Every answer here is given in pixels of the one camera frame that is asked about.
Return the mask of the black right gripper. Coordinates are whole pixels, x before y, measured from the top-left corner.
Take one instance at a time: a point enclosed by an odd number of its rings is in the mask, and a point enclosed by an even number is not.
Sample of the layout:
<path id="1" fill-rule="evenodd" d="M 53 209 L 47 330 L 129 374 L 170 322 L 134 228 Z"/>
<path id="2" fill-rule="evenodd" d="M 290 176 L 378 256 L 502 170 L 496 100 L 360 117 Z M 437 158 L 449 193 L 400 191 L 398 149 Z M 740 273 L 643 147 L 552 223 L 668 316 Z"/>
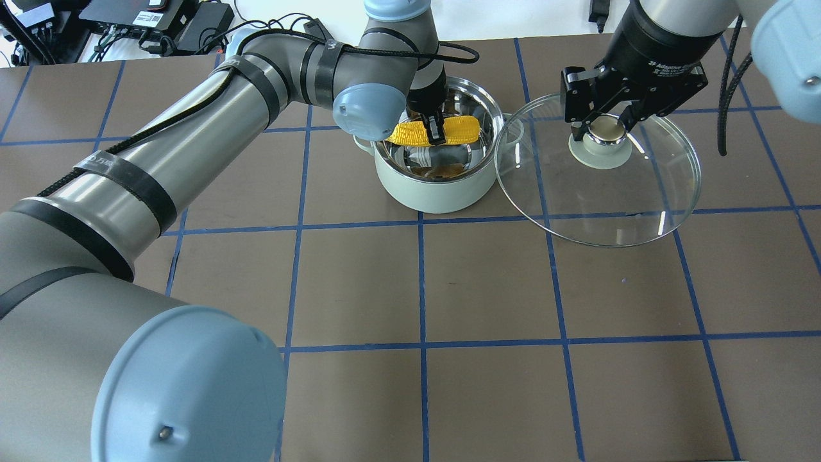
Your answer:
<path id="1" fill-rule="evenodd" d="M 709 36 L 677 34 L 650 17 L 622 17 L 604 58 L 592 69 L 565 67 L 560 102 L 573 141 L 599 117 L 624 105 L 627 133 L 650 116 L 663 117 L 706 87 L 700 61 Z"/>

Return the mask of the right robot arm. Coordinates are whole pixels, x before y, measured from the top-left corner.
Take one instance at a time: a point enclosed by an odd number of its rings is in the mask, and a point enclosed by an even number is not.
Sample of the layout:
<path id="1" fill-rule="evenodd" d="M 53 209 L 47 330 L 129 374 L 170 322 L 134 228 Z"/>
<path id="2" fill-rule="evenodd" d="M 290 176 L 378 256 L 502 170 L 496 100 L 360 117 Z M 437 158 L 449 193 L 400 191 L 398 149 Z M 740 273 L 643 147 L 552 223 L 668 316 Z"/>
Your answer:
<path id="1" fill-rule="evenodd" d="M 631 1 L 601 61 L 562 71 L 573 139 L 621 102 L 625 131 L 679 108 L 706 87 L 696 67 L 736 19 L 752 29 L 753 62 L 782 109 L 819 123 L 818 1 Z"/>

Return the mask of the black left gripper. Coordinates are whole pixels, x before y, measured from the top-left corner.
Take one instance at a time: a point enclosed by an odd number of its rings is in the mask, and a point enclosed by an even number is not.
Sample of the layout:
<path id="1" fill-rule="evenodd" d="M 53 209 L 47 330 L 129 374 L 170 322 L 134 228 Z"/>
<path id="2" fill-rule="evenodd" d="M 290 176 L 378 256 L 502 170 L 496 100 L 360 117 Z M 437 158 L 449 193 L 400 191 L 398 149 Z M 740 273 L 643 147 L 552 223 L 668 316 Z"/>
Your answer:
<path id="1" fill-rule="evenodd" d="M 443 103 L 448 97 L 448 78 L 439 70 L 425 87 L 411 89 L 407 96 L 407 113 L 411 118 L 425 118 L 425 132 L 429 144 L 445 144 Z"/>

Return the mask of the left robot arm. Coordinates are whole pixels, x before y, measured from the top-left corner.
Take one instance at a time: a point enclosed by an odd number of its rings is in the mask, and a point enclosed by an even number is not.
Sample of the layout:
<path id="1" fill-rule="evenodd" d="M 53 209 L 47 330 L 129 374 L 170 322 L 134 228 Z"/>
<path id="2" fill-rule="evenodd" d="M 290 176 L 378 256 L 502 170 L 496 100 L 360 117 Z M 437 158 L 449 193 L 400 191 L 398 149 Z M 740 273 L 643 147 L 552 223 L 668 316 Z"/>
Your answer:
<path id="1" fill-rule="evenodd" d="M 383 141 L 439 121 L 432 3 L 366 1 L 357 45 L 242 32 L 205 81 L 2 213 L 3 461 L 273 461 L 287 366 L 263 329 L 135 283 L 136 260 L 196 227 L 202 195 L 293 105 Z"/>

